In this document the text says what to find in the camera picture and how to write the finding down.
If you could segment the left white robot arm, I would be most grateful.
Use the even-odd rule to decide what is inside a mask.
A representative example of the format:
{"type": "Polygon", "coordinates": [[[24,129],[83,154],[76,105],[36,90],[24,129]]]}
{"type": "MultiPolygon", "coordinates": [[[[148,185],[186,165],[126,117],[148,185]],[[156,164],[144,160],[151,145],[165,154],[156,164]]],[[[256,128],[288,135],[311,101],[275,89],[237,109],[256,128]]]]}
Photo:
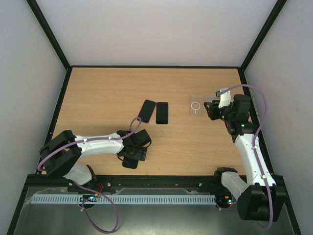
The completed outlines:
{"type": "Polygon", "coordinates": [[[151,143],[145,129],[139,132],[119,130],[94,137],[65,130],[40,149],[41,161],[37,169],[46,172],[49,179],[64,177],[83,186],[94,180],[94,172],[91,166],[79,163],[79,159],[115,154],[123,167],[136,169],[139,161],[145,161],[151,143]]]}

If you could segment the pink phone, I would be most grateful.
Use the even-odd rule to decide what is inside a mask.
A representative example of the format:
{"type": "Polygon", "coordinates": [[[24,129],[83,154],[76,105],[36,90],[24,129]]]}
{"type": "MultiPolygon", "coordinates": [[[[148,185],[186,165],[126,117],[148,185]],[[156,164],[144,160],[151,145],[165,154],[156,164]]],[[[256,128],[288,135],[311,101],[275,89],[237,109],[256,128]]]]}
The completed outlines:
{"type": "Polygon", "coordinates": [[[156,107],[156,102],[154,101],[146,99],[143,102],[143,105],[138,114],[138,117],[141,118],[141,121],[143,123],[148,123],[150,121],[150,118],[154,112],[155,107],[156,107]]]}

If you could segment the clear magsafe phone case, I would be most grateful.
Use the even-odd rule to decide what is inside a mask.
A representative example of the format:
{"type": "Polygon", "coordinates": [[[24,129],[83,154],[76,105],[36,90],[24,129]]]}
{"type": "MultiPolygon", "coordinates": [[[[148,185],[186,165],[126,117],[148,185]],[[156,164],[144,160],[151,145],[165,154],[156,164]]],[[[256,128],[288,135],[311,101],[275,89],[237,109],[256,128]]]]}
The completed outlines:
{"type": "Polygon", "coordinates": [[[189,116],[202,117],[203,111],[203,96],[200,94],[189,95],[189,116]]]}

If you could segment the phone with black screen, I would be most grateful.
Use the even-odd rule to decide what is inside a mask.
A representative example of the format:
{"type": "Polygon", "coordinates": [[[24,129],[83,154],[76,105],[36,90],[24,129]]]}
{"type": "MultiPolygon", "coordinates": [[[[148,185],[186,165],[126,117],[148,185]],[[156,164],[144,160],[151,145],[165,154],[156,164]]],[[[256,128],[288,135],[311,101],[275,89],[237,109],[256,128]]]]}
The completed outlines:
{"type": "Polygon", "coordinates": [[[168,102],[156,103],[156,124],[168,124],[169,107],[168,102]]]}

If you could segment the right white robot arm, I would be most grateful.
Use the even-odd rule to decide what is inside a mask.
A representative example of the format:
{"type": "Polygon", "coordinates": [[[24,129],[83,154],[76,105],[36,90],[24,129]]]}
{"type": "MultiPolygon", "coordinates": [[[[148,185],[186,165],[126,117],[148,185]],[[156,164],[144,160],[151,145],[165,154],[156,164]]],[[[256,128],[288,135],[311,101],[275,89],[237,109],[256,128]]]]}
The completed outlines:
{"type": "Polygon", "coordinates": [[[230,96],[229,93],[209,96],[204,107],[211,120],[220,119],[225,123],[246,171],[244,181],[235,169],[219,167],[213,180],[214,188],[220,192],[230,191],[242,220],[277,221],[286,190],[276,183],[264,161],[257,127],[249,121],[250,97],[243,94],[230,96]]]}

